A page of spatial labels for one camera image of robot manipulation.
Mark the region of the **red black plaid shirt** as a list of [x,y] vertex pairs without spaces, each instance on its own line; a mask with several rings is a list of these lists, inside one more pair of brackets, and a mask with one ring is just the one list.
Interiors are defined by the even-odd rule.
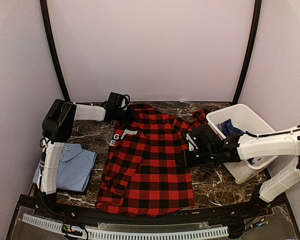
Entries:
[[135,118],[129,125],[115,125],[96,208],[151,217],[193,208],[191,172],[177,160],[188,149],[184,134],[207,123],[207,110],[195,111],[193,121],[186,121],[145,103],[129,108]]

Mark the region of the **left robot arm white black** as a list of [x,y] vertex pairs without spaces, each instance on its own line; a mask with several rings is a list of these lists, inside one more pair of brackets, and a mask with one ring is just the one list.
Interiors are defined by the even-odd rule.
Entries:
[[37,187],[50,195],[57,192],[57,168],[65,143],[70,139],[75,121],[130,124],[135,114],[129,107],[130,96],[111,92],[101,105],[81,104],[56,99],[42,122],[42,148]]

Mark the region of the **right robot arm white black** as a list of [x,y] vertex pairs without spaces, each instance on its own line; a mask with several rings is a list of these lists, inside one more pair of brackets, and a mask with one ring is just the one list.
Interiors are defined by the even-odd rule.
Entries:
[[265,134],[229,135],[220,138],[209,125],[183,134],[187,149],[175,160],[184,168],[206,163],[239,163],[243,160],[271,156],[293,156],[292,161],[274,177],[255,188],[245,213],[256,217],[277,196],[300,184],[300,123],[283,131]]

